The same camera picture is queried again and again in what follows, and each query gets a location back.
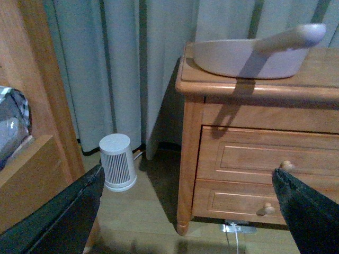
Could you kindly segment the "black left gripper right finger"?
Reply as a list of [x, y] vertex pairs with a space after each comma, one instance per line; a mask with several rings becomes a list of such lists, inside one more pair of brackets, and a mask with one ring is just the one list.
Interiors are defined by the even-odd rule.
[[281, 168], [272, 184], [299, 252], [338, 253], [338, 204]]

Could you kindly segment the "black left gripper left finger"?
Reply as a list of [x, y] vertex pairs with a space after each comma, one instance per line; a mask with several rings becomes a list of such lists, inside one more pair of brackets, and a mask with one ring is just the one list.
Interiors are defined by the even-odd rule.
[[82, 253], [104, 187], [97, 165], [1, 234], [1, 253]]

